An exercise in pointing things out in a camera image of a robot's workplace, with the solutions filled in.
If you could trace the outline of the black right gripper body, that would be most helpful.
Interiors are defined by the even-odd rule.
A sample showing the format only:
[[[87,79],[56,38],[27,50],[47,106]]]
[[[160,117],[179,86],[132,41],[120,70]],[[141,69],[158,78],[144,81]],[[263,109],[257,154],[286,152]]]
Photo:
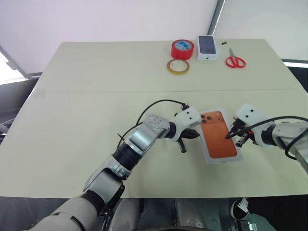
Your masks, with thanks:
[[[238,137],[240,139],[240,137],[244,134],[249,134],[249,139],[248,140],[251,140],[253,139],[253,133],[252,131],[242,131],[240,132],[241,130],[243,130],[244,128],[246,128],[246,123],[244,123],[243,121],[241,121],[240,119],[237,119],[234,121],[234,123],[232,124],[232,128],[231,128],[231,134],[235,134],[235,133],[238,133]]]

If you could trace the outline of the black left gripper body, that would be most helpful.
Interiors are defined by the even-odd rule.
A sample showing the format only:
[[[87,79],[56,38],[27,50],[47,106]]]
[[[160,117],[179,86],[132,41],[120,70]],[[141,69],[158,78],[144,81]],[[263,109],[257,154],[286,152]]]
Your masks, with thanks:
[[[181,132],[179,139],[177,140],[178,144],[182,144],[182,139],[192,139],[193,137],[193,130],[191,128],[187,128],[184,131]]]

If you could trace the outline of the orange phone box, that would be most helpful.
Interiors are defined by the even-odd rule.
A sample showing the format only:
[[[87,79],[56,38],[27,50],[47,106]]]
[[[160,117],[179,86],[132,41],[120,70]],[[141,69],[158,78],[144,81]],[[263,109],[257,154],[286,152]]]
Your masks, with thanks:
[[[200,112],[201,122],[197,126],[202,150],[208,164],[224,164],[242,161],[240,150],[234,139],[226,139],[229,123],[225,120],[223,109],[211,109]]]

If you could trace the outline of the white box with dark phone print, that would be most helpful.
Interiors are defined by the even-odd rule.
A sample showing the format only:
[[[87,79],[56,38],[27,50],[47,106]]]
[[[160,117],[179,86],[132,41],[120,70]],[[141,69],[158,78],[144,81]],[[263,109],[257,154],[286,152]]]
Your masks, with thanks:
[[[218,59],[221,48],[216,44],[215,39],[211,35],[197,36],[197,59],[215,61]]]

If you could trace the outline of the black and white sneaker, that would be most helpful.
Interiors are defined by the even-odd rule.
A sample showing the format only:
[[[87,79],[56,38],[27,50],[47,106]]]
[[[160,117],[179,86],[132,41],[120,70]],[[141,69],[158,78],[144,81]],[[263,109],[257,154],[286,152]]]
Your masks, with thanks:
[[[249,202],[246,198],[235,200],[230,208],[231,217],[234,220],[243,220],[249,214]]]

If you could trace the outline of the yellow tape roll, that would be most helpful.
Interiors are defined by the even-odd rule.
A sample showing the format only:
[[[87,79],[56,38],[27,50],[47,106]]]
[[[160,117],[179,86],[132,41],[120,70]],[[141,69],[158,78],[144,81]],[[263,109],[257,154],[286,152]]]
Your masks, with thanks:
[[[167,63],[167,70],[174,75],[184,75],[190,70],[190,65],[182,59],[172,59]]]

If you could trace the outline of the person's black trouser leg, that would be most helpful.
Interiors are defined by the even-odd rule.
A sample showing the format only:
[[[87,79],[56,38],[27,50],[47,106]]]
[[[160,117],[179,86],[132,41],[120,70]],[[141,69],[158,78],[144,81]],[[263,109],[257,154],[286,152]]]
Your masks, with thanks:
[[[248,211],[276,231],[308,231],[308,195],[248,198]]]

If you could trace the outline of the red tape roll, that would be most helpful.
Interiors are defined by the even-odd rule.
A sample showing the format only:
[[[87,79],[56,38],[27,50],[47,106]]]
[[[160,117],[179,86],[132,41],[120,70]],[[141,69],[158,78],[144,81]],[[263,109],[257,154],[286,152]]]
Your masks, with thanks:
[[[185,39],[173,41],[171,45],[171,56],[174,59],[189,60],[194,51],[194,44]]]

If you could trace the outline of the red-handled scissors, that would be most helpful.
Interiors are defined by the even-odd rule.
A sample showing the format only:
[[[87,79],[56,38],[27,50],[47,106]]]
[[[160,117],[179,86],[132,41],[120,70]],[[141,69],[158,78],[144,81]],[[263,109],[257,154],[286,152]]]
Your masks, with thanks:
[[[246,62],[237,57],[233,50],[229,48],[230,56],[226,59],[225,64],[230,68],[244,68],[246,67]]]

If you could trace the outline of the dark window frame post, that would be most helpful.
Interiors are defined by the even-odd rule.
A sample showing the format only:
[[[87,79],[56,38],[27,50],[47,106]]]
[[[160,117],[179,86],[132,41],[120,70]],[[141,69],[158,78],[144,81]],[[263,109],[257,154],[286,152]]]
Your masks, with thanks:
[[[225,5],[226,0],[217,0],[215,10],[212,15],[212,19],[209,25],[209,28],[207,30],[207,35],[212,36],[215,33],[216,27],[218,25],[219,19],[221,17],[224,5]]]

